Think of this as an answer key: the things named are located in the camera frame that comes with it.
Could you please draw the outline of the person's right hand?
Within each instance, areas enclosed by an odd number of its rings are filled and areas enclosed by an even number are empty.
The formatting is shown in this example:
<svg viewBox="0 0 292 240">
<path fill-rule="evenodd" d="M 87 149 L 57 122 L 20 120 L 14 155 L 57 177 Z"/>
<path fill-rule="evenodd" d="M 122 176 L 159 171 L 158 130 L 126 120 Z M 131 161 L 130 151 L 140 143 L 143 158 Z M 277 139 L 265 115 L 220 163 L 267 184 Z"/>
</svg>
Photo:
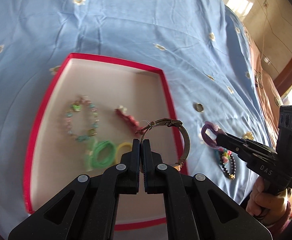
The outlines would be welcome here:
<svg viewBox="0 0 292 240">
<path fill-rule="evenodd" d="M 246 211 L 251 216 L 263 217 L 260 221 L 264 226 L 278 222 L 286 213 L 288 203 L 287 189 L 274 196 L 264 192 L 264 180 L 258 177 L 250 194 Z"/>
</svg>

